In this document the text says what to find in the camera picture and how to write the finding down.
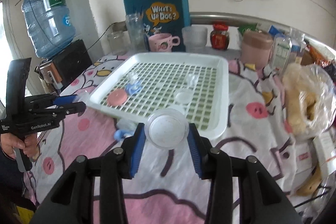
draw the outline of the pink mug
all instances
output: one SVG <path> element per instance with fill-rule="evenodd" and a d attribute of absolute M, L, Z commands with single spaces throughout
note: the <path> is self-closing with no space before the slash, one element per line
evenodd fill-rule
<path fill-rule="evenodd" d="M 180 38 L 173 37 L 170 33 L 159 33 L 149 37 L 148 42 L 151 52 L 171 52 L 173 46 L 180 44 Z"/>

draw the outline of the white grid rack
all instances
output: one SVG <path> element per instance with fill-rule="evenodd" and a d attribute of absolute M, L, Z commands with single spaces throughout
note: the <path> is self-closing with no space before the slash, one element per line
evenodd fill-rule
<path fill-rule="evenodd" d="M 189 122 L 195 123 L 201 130 L 208 128 L 215 90 L 215 68 L 188 64 L 137 63 L 129 70 L 131 71 L 142 82 L 140 92 L 129 96 L 124 104 L 117 107 L 108 106 L 106 100 L 109 92 L 100 102 L 101 105 L 148 117 L 158 109 L 179 105 L 175 101 L 174 92 L 186 86 L 186 76 L 192 73 L 198 76 L 198 82 L 193 88 L 192 101 L 183 105 L 183 108 Z M 124 75 L 111 91 L 124 89 L 127 83 L 127 75 Z"/>
<path fill-rule="evenodd" d="M 142 89 L 117 107 L 108 106 L 111 91 L 128 83 L 134 72 Z M 197 82 L 186 92 L 187 76 Z M 188 104 L 181 104 L 186 99 Z M 145 52 L 128 58 L 114 70 L 85 101 L 88 107 L 107 115 L 145 123 L 156 110 L 173 108 L 196 124 L 199 134 L 213 140 L 226 129 L 228 115 L 228 63 L 224 58 L 185 52 Z"/>

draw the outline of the pink lid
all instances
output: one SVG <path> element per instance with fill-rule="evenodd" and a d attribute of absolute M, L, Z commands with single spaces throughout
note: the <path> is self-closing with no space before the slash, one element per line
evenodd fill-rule
<path fill-rule="evenodd" d="M 127 100 L 127 93 L 124 89 L 113 90 L 107 97 L 109 106 L 120 106 Z"/>

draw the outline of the finger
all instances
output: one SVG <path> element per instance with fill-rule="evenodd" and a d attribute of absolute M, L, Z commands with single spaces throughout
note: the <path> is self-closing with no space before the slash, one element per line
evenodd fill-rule
<path fill-rule="evenodd" d="M 37 133 L 32 134 L 32 135 L 28 135 L 25 138 L 25 145 L 29 146 L 29 145 L 37 145 Z"/>
<path fill-rule="evenodd" d="M 16 156 L 15 156 L 15 153 L 14 153 L 14 150 L 12 149 L 12 153 L 6 153 L 7 156 L 11 157 L 12 159 L 16 159 Z"/>
<path fill-rule="evenodd" d="M 25 155 L 27 155 L 28 157 L 33 157 L 36 155 L 36 147 L 26 147 L 24 150 L 23 150 L 23 153 Z"/>
<path fill-rule="evenodd" d="M 20 140 L 18 137 L 14 136 L 13 134 L 9 134 L 6 138 L 6 145 L 16 147 L 19 149 L 24 149 L 25 143 Z"/>

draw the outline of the human hand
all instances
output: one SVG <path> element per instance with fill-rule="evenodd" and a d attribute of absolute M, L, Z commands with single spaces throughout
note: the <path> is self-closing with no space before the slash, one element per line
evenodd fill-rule
<path fill-rule="evenodd" d="M 28 135 L 25 141 L 11 133 L 1 134 L 0 139 L 3 152 L 13 159 L 15 159 L 14 147 L 23 149 L 23 153 L 28 157 L 33 157 L 36 154 L 37 133 Z"/>

